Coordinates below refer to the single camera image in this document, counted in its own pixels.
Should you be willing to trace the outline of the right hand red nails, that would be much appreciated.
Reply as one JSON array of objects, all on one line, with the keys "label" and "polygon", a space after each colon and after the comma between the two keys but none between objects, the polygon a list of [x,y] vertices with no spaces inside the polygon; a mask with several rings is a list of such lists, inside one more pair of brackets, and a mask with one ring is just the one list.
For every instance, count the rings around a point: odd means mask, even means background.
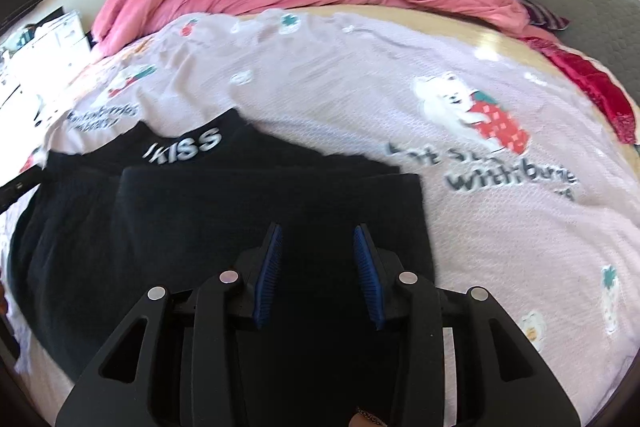
[{"label": "right hand red nails", "polygon": [[384,421],[366,411],[358,411],[348,425],[349,427],[386,427]]}]

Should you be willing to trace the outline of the left hand red nails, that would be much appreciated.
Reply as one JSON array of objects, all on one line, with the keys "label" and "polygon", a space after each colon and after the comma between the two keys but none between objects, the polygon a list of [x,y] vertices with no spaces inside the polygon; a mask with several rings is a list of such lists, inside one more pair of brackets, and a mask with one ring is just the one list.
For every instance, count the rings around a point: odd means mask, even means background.
[{"label": "left hand red nails", "polygon": [[2,283],[0,283],[0,315],[5,317],[8,313],[9,303],[6,301],[6,290]]}]

